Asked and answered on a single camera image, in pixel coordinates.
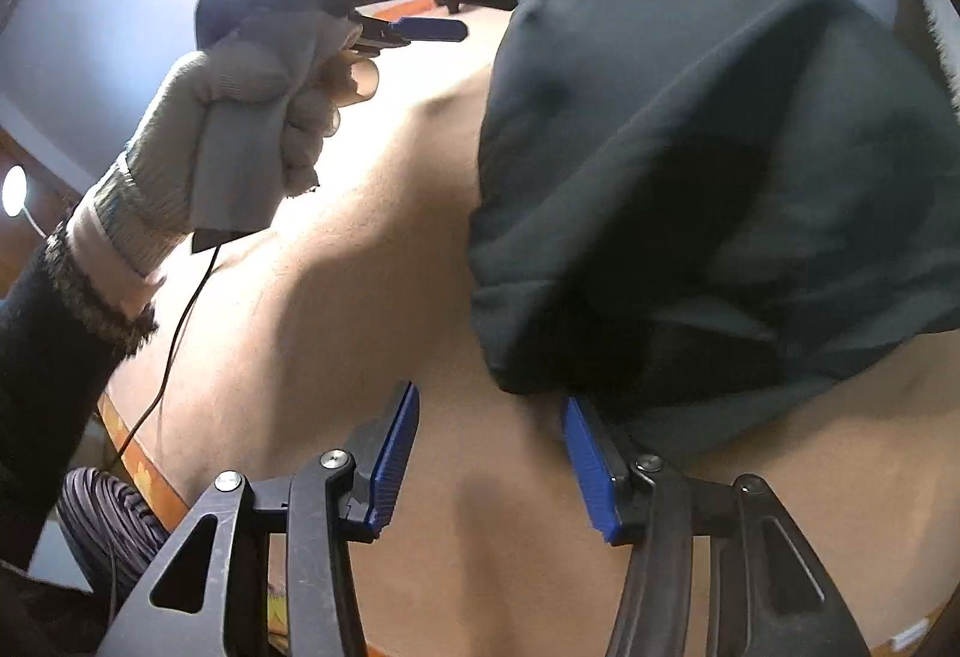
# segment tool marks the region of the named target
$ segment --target blue tip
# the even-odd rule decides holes
[[[574,398],[570,398],[563,414],[563,436],[590,523],[603,533],[603,539],[609,544],[620,533],[613,501],[613,477]]]
[[[400,18],[391,24],[405,40],[421,42],[463,42],[469,35],[467,24],[449,18]]]
[[[383,444],[380,459],[376,460],[371,476],[371,508],[366,524],[377,536],[394,517],[400,484],[407,470],[407,461],[414,446],[416,428],[419,426],[419,390],[413,385],[407,388],[394,424],[390,427],[387,442]]]

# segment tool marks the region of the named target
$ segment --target orange trim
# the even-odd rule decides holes
[[[106,394],[100,398],[99,405],[104,427],[107,427],[107,435],[114,449],[118,449],[127,439],[128,427]],[[190,510],[186,503],[157,470],[150,458],[144,454],[136,440],[127,446],[122,461],[123,466],[133,478],[136,488],[143,495],[143,499],[147,500],[147,504],[157,514],[163,526],[172,532]]]

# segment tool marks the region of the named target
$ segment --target white knit glove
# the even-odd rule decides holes
[[[359,35],[359,27],[343,18],[315,17],[317,32],[326,32],[326,42],[318,45],[346,49]],[[288,196],[317,184],[314,164],[323,138],[340,124],[337,107],[368,98],[358,95],[352,78],[357,61],[356,54],[336,50],[328,58],[313,59],[314,71],[291,98],[280,142]],[[361,63],[373,64],[368,59]],[[93,207],[114,249],[137,273],[157,270],[190,233],[193,172],[208,108],[224,99],[270,102],[290,85],[272,51],[233,37],[174,64],[131,141],[80,203]]]

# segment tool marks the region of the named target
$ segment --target person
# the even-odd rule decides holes
[[[287,107],[280,141],[286,194],[315,187],[323,140],[357,101],[349,47],[360,29],[305,17],[342,49],[313,61]],[[0,308],[0,652],[40,657],[93,651],[102,598],[30,582],[40,531],[110,375],[157,328],[150,300],[162,264],[190,233],[190,182],[208,109],[265,103],[288,75],[265,47],[228,37],[184,56],[136,133],[69,220],[37,249]]]
[[[424,386],[389,545],[353,563],[368,636],[392,657],[599,653],[616,612],[626,556],[589,532],[555,417],[531,410],[553,401],[498,390],[477,338],[505,391],[608,397],[628,418],[640,413],[637,431],[671,459],[728,451],[731,438],[781,418],[760,454],[728,465],[734,474],[765,475],[763,463],[788,456],[781,437],[794,452],[813,448],[821,427],[856,427],[858,454],[896,449],[869,466],[882,475],[842,486],[852,465],[808,464],[792,492],[816,503],[869,492],[876,509],[894,465],[916,474],[909,449],[877,427],[899,431],[901,414],[887,409],[919,421],[925,403],[888,379],[889,394],[874,381],[851,411],[840,382],[882,366],[913,334],[952,328],[960,307],[949,101],[851,0],[520,1],[490,96],[474,80],[469,96],[430,103],[427,120],[397,138],[395,180],[404,192],[419,183],[413,207],[371,194],[352,200],[366,209],[334,236],[304,230],[286,251],[254,251],[219,288],[267,275],[256,314],[237,302],[195,319],[196,345],[178,360],[194,395],[170,421],[220,440],[198,451],[191,436],[185,450],[203,485],[224,463],[253,479],[289,472],[368,418],[384,379],[410,374]],[[382,249],[365,239],[371,220]],[[391,229],[397,222],[406,229]],[[150,374],[144,353],[131,367]],[[211,361],[218,377],[197,397]],[[252,451],[251,415],[223,411],[227,401],[269,418],[256,423],[265,427]],[[889,422],[877,420],[881,407]],[[859,425],[858,409],[869,417]],[[923,425],[927,453],[949,438],[945,417],[956,411]],[[770,478],[781,494],[789,476]],[[956,502],[960,485],[943,491]],[[906,520],[901,500],[894,516]],[[817,531],[818,550],[837,539],[824,557],[833,574],[836,558],[853,554],[840,539],[872,536],[838,528],[826,511],[798,523]],[[910,545],[927,548],[930,531],[918,536]],[[944,599],[941,582],[956,582],[944,552],[903,545],[878,540],[837,574],[871,644],[902,617],[918,619],[904,601],[925,616]],[[874,589],[878,555],[918,569],[889,604],[895,622]],[[937,583],[918,581],[934,562],[944,566]],[[425,568],[429,581],[410,583]]]

